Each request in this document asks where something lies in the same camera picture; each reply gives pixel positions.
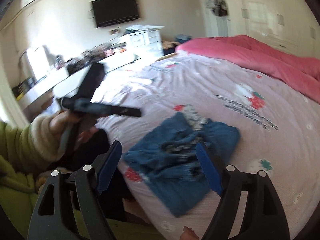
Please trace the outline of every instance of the blue garment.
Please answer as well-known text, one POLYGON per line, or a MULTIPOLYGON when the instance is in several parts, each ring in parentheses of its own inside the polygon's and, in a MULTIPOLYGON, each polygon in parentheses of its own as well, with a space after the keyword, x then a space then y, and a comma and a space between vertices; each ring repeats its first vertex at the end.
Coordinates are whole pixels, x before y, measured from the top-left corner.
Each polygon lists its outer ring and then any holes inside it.
POLYGON ((142 138, 124 155, 124 160, 170 212, 180 217, 210 190, 196 158, 196 143, 204 141, 228 163, 239 138, 237 128, 210 119, 202 130, 194 131, 179 112, 142 138))

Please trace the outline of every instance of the metal screw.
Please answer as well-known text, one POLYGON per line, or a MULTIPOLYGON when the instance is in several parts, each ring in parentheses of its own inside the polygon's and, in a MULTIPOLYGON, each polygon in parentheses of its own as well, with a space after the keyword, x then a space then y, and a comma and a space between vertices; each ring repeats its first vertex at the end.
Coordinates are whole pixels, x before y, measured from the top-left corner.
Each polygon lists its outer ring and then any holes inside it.
POLYGON ((89 171, 91 169, 92 169, 92 166, 90 164, 87 164, 87 165, 83 166, 83 170, 84 171, 89 171))
POLYGON ((59 171, 57 171, 57 170, 51 172, 51 176, 52 176, 52 177, 55 177, 55 176, 57 176, 58 174, 59 174, 59 171))
POLYGON ((227 171, 235 171, 236 170, 236 168, 233 166, 233 165, 228 165, 227 166, 227 171))
POLYGON ((259 175, 261 177, 265 177, 267 175, 267 173, 265 171, 259 171, 259 175))

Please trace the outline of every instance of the pink bed sheet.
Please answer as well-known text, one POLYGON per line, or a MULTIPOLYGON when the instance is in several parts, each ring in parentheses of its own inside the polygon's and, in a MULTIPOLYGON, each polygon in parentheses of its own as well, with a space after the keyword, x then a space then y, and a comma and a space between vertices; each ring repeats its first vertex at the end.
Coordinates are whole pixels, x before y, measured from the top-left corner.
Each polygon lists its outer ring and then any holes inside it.
POLYGON ((320 104, 320 60, 316 58, 280 52, 246 35, 197 38, 179 45, 179 50, 267 74, 320 104))

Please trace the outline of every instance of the electrical outlet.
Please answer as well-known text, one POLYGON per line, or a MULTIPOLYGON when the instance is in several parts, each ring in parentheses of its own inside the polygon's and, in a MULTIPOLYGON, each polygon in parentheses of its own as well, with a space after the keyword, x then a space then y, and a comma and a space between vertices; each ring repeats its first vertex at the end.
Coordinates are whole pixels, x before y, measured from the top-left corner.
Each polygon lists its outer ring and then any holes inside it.
POLYGON ((111 30, 109 32, 110 32, 110 35, 113 35, 113 34, 119 33, 120 29, 114 29, 114 30, 111 30))

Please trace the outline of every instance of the tv screen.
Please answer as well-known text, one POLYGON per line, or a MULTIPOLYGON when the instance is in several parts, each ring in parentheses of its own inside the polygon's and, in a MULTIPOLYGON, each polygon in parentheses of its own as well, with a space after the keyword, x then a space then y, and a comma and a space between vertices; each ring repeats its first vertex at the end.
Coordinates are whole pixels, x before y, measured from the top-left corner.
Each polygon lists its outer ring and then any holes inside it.
POLYGON ((136 0, 97 0, 92 2, 97 27, 130 22, 140 18, 136 0))

